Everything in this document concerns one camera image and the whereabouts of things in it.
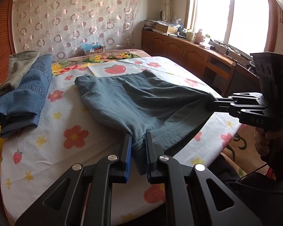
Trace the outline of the person's right hand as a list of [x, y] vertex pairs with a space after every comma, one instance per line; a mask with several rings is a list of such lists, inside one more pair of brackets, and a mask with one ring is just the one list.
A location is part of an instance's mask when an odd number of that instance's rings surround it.
[[255, 149], [263, 157], [270, 153], [270, 149], [276, 145], [283, 146], [283, 129], [280, 131], [265, 131], [255, 127]]

